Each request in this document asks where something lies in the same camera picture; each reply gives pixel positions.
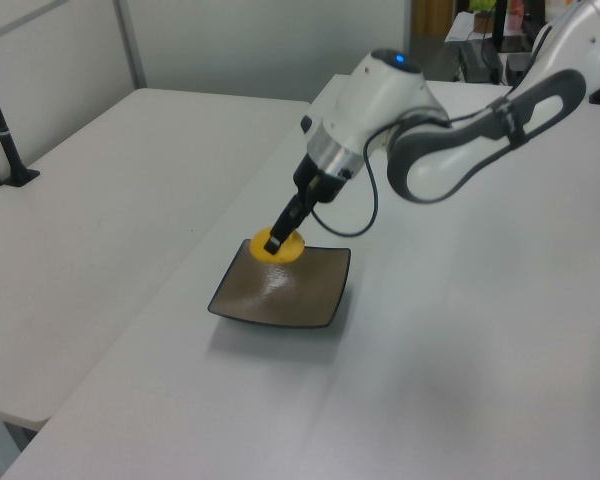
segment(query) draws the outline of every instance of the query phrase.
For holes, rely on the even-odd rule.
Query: dark plate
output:
[[[209,312],[278,327],[328,326],[342,299],[351,251],[305,247],[296,261],[272,264],[254,259],[249,242],[242,242],[209,304]]]

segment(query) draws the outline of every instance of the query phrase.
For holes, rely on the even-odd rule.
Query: yellow sponge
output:
[[[271,236],[271,228],[267,227],[260,230],[249,244],[249,251],[253,258],[263,263],[291,263],[296,260],[304,251],[304,239],[296,230],[280,246],[280,250],[275,255],[271,255],[264,249]]]

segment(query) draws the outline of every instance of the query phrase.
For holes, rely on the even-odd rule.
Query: black stand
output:
[[[3,182],[5,185],[10,185],[12,187],[22,187],[23,185],[26,185],[31,180],[40,175],[40,172],[36,170],[29,170],[22,164],[22,160],[20,160],[20,155],[18,154],[18,150],[16,149],[16,144],[13,143],[11,132],[9,131],[9,127],[7,126],[7,122],[4,119],[4,115],[2,114],[1,108],[0,143],[2,144],[2,149],[4,150],[4,153],[7,157],[7,161],[9,162],[9,166],[11,167],[11,176]]]

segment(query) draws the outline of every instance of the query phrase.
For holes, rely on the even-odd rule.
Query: table surface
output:
[[[451,115],[506,91],[431,87]],[[242,239],[293,193],[304,148],[295,127],[6,480],[600,478],[600,107],[436,205],[390,191],[374,155],[375,227],[301,229],[352,250],[330,327],[209,314]],[[320,210],[363,225],[365,175]]]
[[[38,429],[308,105],[138,90],[0,188],[0,418]]]

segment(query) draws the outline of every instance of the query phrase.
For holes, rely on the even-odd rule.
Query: white wall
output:
[[[0,104],[25,164],[132,90],[113,0],[69,0],[0,37]]]
[[[120,2],[155,88],[311,101],[374,48],[408,46],[410,31],[411,0]]]

